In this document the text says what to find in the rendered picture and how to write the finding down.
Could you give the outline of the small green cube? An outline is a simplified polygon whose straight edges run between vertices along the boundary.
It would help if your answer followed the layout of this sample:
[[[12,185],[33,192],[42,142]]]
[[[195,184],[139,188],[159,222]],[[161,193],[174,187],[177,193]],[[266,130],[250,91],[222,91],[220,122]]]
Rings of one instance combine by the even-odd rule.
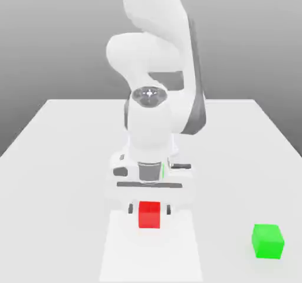
[[[280,259],[285,240],[278,225],[257,223],[253,227],[251,243],[256,258]]]

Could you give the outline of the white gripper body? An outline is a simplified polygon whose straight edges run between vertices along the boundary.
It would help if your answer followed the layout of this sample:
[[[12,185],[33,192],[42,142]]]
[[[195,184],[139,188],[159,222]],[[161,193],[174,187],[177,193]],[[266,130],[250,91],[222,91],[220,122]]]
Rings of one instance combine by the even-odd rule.
[[[117,180],[110,183],[110,199],[122,202],[191,202],[194,199],[194,185],[180,182],[143,183]]]

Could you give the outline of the small red cube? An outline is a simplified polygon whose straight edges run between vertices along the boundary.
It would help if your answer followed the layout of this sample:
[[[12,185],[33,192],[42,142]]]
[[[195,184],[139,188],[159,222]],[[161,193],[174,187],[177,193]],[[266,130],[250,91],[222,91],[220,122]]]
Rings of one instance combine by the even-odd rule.
[[[160,228],[160,202],[139,202],[139,228]]]

